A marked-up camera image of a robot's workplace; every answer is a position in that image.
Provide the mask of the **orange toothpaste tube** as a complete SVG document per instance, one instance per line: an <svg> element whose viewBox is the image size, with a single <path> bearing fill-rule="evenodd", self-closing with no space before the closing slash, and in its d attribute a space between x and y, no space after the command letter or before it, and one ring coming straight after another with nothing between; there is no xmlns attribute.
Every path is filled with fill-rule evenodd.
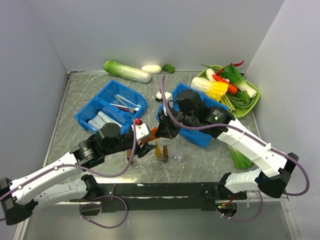
<svg viewBox="0 0 320 240"><path fill-rule="evenodd" d="M157 137L155 136L156 132L157 132L158 128L157 127L153 127L151 130L150 130L150 134L141 140L140 142L140 146L143 146L145 143L148 143L148 142L151 142L153 140L156 140Z"/></svg>

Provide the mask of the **yellow capped tube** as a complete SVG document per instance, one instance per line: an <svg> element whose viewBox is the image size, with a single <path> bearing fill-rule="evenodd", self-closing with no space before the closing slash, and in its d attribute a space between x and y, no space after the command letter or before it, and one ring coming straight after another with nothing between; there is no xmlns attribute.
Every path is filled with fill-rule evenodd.
<svg viewBox="0 0 320 240"><path fill-rule="evenodd" d="M162 158L162 151L160 148L160 145L158 144L157 140L155 140L155 149L154 149L154 155L157 159L161 159Z"/></svg>

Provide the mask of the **clear plastic cup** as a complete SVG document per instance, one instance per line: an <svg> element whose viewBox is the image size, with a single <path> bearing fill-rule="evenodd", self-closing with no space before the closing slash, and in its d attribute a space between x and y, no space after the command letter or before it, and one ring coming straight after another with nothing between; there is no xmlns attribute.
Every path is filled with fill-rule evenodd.
<svg viewBox="0 0 320 240"><path fill-rule="evenodd" d="M172 166L178 166L183 163L186 153L182 151L170 150L168 152L168 163Z"/></svg>

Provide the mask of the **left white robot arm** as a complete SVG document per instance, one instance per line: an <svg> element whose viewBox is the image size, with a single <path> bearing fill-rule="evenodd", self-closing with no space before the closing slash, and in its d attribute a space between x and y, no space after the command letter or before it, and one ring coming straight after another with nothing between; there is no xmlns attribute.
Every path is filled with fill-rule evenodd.
<svg viewBox="0 0 320 240"><path fill-rule="evenodd" d="M145 156L155 148L147 142L149 126L135 119L131 130L121 134L115 123L107 123L88 139L55 162L19 179L0 181L3 221L8 226L28 219L33 211L69 200L93 201L99 195L93 167L105 156L131 151L131 156Z"/></svg>

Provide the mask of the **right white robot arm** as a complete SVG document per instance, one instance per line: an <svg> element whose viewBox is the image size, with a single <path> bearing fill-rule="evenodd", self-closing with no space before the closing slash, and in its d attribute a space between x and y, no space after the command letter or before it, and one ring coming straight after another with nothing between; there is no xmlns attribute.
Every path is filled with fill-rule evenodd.
<svg viewBox="0 0 320 240"><path fill-rule="evenodd" d="M201 133L228 144L258 167L243 173L226 173L218 187L223 199L246 191L261 191L276 199L284 194L299 159L297 155L276 152L225 108L219 105L208 107L196 91L183 90L176 95L175 101L178 110L165 103L158 113L156 138L173 139L182 128L198 128Z"/></svg>

